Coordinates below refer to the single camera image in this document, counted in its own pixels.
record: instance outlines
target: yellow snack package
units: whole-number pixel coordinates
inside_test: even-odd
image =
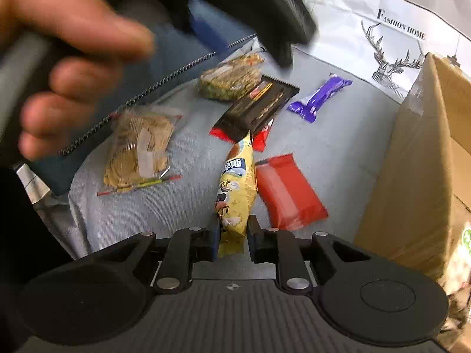
[[[225,232],[221,233],[219,257],[242,253],[247,219],[257,196],[257,179],[250,133],[229,152],[216,197],[216,212]]]

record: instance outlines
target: purple snack package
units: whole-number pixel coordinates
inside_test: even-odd
[[[293,113],[302,116],[302,118],[308,122],[313,123],[316,120],[317,111],[322,107],[322,105],[343,87],[351,84],[351,80],[343,79],[336,74],[331,74],[327,82],[317,91],[300,101],[290,103],[287,110],[292,111]]]

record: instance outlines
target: red snack package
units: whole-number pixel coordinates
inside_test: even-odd
[[[255,166],[258,193],[268,208],[272,227],[294,231],[329,216],[293,154],[261,160]]]
[[[255,151],[263,152],[265,146],[267,145],[268,134],[270,134],[271,125],[273,124],[273,119],[257,134],[255,135],[252,141],[252,148]],[[230,139],[223,130],[217,127],[213,127],[209,131],[209,135],[215,136],[216,138],[222,139],[223,141],[235,143]]]

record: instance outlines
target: human hand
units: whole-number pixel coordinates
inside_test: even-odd
[[[0,44],[6,46],[24,26],[96,56],[58,62],[49,75],[51,91],[23,105],[18,148],[33,160],[64,147],[70,130],[83,126],[97,100],[119,81],[123,63],[150,56],[154,39],[150,30],[117,15],[104,0],[0,0]]]

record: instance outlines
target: ribbed black surface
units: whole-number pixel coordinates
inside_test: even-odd
[[[238,289],[228,289],[237,284]],[[108,341],[60,347],[31,338],[21,353],[434,353],[432,341],[371,347],[331,328],[304,296],[280,292],[273,280],[194,280],[190,289],[156,298],[132,329]]]

